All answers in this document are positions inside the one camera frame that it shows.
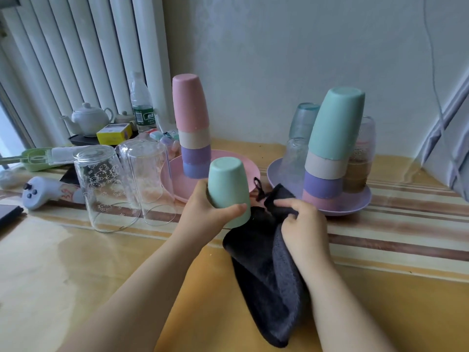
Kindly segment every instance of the green label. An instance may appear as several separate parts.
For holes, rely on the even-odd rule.
[[[134,107],[135,119],[140,126],[149,126],[156,124],[155,111],[152,107],[142,109]]]

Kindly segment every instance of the person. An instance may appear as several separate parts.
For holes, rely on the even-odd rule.
[[[297,199],[280,199],[275,205],[298,212],[284,220],[281,230],[308,287],[322,349],[395,351],[335,269],[324,215]],[[207,199],[207,181],[199,181],[173,234],[58,351],[153,351],[192,261],[245,210],[246,204],[214,208]]]

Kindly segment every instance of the green handle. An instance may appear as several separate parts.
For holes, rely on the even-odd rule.
[[[23,156],[16,156],[16,157],[0,158],[0,165],[19,163],[19,162],[21,162],[21,159],[24,159],[24,157]]]

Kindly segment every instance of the teapot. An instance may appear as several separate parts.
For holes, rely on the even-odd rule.
[[[88,102],[83,103],[83,107],[75,110],[71,118],[61,116],[68,128],[76,135],[84,135],[85,137],[96,137],[96,132],[110,124],[115,116],[113,111],[106,107],[104,110],[99,107],[93,107]]]

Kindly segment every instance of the microfiber cloth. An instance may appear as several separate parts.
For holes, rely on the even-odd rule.
[[[285,347],[307,301],[306,288],[282,237],[281,224],[292,208],[276,207],[275,199],[294,198],[281,184],[267,195],[263,207],[251,207],[251,217],[232,229],[223,247],[232,257],[234,273],[262,336]]]

